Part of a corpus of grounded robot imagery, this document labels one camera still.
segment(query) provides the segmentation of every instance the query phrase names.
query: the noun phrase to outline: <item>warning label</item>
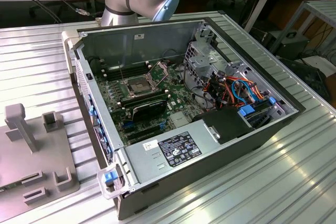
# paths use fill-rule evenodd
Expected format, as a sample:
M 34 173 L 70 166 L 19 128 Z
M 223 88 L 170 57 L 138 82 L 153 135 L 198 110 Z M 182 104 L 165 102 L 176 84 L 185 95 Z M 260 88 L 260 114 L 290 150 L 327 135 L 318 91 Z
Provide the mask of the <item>warning label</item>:
M 159 147 L 171 167 L 202 154 L 188 131 L 159 142 Z

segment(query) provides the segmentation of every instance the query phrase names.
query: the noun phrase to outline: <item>chip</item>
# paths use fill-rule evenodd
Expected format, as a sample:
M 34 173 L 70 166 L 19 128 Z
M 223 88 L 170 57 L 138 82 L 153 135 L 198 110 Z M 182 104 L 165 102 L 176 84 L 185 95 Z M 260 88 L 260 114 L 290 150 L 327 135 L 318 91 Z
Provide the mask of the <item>chip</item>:
M 152 90 L 151 85 L 143 76 L 128 80 L 128 89 L 133 93 L 141 93 Z

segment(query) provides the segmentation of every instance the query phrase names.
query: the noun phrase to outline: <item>sticker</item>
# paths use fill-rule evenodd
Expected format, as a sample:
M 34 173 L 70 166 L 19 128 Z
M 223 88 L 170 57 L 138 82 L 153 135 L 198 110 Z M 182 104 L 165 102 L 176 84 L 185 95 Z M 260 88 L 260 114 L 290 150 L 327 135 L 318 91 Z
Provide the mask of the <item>sticker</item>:
M 143 39 L 145 38 L 145 34 L 136 34 L 134 35 L 134 39 Z
M 154 139 L 154 140 L 152 140 L 152 141 L 149 141 L 149 142 L 147 142 L 147 143 L 144 143 L 144 144 L 142 144 L 142 145 L 143 145 L 143 147 L 145 148 L 145 151 L 148 151 L 148 150 L 150 150 L 150 149 L 152 149 L 152 148 L 158 147 L 158 145 L 157 145 L 157 140 L 156 140 L 156 139 Z
M 202 154 L 188 131 L 159 142 L 159 147 L 171 167 Z

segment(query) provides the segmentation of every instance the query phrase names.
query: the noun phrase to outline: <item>wire bundle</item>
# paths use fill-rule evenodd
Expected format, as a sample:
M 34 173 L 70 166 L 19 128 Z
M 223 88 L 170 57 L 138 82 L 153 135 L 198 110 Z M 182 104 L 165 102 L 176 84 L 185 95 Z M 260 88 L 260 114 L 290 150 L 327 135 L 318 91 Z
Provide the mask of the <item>wire bundle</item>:
M 224 88 L 223 95 L 221 95 L 221 101 L 220 101 L 220 108 L 222 108 L 224 105 L 233 105 L 236 107 L 251 104 L 251 102 L 248 102 L 244 98 L 240 97 L 239 92 L 242 88 L 242 85 L 246 87 L 247 92 L 249 92 L 250 96 L 255 101 L 261 101 L 264 99 L 264 96 L 260 93 L 255 83 L 252 81 L 245 79 L 245 78 L 237 78 L 233 76 L 226 77 L 222 82 L 218 83 L 220 87 Z M 210 88 L 211 83 L 208 82 L 207 85 L 205 85 L 203 91 L 208 92 Z

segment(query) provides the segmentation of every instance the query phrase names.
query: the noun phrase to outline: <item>motherboard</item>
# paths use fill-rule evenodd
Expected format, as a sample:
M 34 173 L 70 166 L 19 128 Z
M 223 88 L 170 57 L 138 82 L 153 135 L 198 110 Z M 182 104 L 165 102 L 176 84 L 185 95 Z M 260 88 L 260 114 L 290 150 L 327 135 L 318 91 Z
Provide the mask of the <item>motherboard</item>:
M 169 60 L 106 69 L 97 84 L 126 146 L 189 124 L 205 111 L 186 89 L 180 64 Z

